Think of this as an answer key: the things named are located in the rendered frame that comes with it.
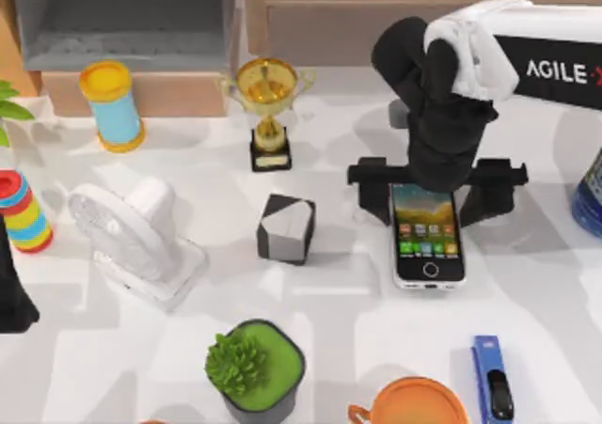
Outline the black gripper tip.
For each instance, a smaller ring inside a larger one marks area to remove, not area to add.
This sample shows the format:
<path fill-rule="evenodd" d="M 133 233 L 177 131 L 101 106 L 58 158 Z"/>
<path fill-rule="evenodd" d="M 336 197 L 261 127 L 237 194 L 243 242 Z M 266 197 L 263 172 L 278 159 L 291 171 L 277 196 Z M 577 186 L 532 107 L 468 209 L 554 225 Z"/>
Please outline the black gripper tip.
<path fill-rule="evenodd" d="M 15 269 L 4 217 L 0 214 L 0 335 L 21 334 L 40 319 Z"/>

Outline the yellow and blue cup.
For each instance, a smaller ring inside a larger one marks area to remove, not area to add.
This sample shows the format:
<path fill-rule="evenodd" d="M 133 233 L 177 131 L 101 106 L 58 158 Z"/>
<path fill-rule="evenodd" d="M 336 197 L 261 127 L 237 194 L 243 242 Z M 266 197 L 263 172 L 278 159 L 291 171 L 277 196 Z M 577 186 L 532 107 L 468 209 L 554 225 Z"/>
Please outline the yellow and blue cup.
<path fill-rule="evenodd" d="M 117 60 L 91 63 L 79 74 L 78 86 L 95 118 L 98 138 L 110 152 L 136 149 L 146 135 L 132 85 L 130 71 Z"/>

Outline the white desk fan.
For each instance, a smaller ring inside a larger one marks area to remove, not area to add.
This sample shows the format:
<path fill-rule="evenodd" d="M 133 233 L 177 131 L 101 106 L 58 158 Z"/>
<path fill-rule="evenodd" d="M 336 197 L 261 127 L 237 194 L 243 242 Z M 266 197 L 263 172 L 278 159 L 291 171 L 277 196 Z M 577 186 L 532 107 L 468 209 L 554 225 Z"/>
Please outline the white desk fan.
<path fill-rule="evenodd" d="M 196 286 L 207 264 L 200 246 L 177 235 L 175 200 L 173 188 L 156 177 L 143 178 L 126 196 L 81 184 L 67 200 L 90 240 L 95 269 L 167 312 Z"/>

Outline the blue stapler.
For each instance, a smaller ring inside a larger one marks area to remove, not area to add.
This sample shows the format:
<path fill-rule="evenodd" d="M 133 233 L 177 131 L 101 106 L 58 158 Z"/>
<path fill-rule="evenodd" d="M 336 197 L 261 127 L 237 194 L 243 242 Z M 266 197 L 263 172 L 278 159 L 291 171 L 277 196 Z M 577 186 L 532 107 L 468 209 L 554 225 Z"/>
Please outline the blue stapler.
<path fill-rule="evenodd" d="M 515 405 L 499 339 L 475 336 L 471 347 L 482 424 L 513 424 Z"/>

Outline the wooden shelf unit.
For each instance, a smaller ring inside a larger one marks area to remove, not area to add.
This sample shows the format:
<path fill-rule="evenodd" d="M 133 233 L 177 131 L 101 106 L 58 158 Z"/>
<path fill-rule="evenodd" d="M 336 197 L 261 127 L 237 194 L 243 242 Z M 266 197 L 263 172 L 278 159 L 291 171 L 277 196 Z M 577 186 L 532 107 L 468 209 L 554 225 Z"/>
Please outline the wooden shelf unit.
<path fill-rule="evenodd" d="M 248 51 L 295 66 L 366 66 L 392 23 L 426 21 L 480 0 L 244 0 Z M 602 0 L 533 0 L 599 5 Z"/>

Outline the gold trophy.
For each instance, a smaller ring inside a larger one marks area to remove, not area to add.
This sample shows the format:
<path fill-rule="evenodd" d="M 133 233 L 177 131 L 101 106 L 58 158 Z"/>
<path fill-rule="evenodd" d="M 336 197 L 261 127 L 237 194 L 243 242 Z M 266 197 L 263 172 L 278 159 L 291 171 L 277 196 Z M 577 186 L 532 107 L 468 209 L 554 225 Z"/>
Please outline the gold trophy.
<path fill-rule="evenodd" d="M 246 62 L 234 76 L 222 75 L 217 86 L 244 111 L 261 120 L 251 130 L 251 169 L 256 173 L 289 170 L 293 158 L 287 129 L 277 115 L 293 108 L 293 102 L 315 83 L 312 70 L 296 70 L 284 60 L 260 57 Z"/>

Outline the green plant in dark pot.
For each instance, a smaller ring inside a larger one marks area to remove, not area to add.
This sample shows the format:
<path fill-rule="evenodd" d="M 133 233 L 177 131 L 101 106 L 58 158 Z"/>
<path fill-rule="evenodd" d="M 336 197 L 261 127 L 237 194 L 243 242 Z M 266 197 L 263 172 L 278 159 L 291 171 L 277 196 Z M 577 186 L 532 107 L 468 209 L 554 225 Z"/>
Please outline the green plant in dark pot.
<path fill-rule="evenodd" d="M 238 424 L 283 424 L 296 405 L 306 358 L 274 323 L 250 319 L 215 336 L 204 370 Z"/>

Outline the black and white cube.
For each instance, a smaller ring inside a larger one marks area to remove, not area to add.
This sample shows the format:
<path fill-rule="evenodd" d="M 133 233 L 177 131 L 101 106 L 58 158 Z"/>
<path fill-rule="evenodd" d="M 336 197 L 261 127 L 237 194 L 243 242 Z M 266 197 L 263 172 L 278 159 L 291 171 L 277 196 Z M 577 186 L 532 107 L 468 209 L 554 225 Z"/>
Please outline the black and white cube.
<path fill-rule="evenodd" d="M 271 194 L 256 231 L 258 256 L 304 265 L 316 223 L 316 204 L 308 199 Z"/>

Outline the blue bottle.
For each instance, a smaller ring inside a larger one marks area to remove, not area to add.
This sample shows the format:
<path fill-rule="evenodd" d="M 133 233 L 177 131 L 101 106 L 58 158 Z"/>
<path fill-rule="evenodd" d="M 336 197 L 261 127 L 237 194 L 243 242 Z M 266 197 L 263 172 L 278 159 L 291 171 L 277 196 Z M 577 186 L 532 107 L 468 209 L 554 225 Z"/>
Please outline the blue bottle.
<path fill-rule="evenodd" d="M 602 148 L 573 194 L 571 212 L 582 228 L 602 239 Z"/>

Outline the black and white smartphone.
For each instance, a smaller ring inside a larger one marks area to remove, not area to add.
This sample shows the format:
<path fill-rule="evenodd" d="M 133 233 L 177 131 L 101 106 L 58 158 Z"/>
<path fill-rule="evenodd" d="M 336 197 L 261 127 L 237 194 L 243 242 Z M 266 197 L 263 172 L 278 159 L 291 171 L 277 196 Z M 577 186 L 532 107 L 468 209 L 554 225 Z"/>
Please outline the black and white smartphone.
<path fill-rule="evenodd" d="M 453 194 L 393 183 L 389 198 L 397 285 L 412 291 L 459 288 L 466 264 Z"/>

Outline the stack of coloured rings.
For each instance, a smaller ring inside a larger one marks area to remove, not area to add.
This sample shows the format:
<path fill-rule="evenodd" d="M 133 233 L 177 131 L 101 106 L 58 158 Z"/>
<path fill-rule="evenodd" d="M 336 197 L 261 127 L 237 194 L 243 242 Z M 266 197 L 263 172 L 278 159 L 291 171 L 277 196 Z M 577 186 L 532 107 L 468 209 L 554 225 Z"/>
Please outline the stack of coloured rings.
<path fill-rule="evenodd" d="M 53 239 L 53 230 L 25 176 L 0 169 L 0 214 L 8 238 L 23 253 L 38 253 Z"/>

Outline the pale grey rounded box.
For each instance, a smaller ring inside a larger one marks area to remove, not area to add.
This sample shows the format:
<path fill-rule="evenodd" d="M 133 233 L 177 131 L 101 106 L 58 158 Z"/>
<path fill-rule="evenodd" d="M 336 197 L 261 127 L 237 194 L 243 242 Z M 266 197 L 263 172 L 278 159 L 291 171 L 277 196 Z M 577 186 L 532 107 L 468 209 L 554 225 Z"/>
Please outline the pale grey rounded box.
<path fill-rule="evenodd" d="M 388 105 L 388 121 L 391 128 L 406 129 L 409 109 L 401 100 L 394 100 Z"/>

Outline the green leafy plant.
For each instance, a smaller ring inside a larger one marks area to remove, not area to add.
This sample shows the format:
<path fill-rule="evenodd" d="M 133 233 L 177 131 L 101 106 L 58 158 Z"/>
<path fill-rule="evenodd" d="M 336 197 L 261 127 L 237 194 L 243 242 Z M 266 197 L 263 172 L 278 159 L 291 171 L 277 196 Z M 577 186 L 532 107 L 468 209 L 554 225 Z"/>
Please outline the green leafy plant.
<path fill-rule="evenodd" d="M 20 93 L 9 81 L 0 79 L 0 147 L 8 148 L 10 146 L 8 133 L 3 126 L 4 120 L 29 121 L 35 118 L 27 108 L 12 101 L 13 98 L 19 96 Z"/>

